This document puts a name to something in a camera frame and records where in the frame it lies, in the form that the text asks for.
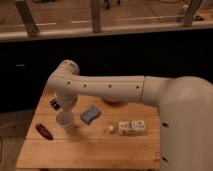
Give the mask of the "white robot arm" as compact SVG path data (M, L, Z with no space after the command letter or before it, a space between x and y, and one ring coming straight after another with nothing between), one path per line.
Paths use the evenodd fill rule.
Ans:
M156 107L160 171L213 171L213 83L195 76L81 76L74 61L64 60L47 86L63 109L79 94Z

